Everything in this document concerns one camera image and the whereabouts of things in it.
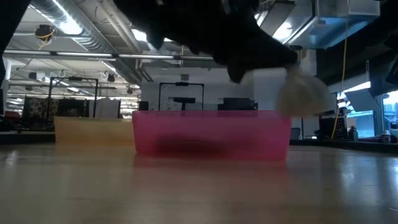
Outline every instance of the plastic tub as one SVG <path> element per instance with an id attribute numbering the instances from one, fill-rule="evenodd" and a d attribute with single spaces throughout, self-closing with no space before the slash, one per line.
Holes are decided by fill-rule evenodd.
<path id="1" fill-rule="evenodd" d="M 138 111 L 138 154 L 222 159 L 286 158 L 290 119 L 275 111 Z"/>

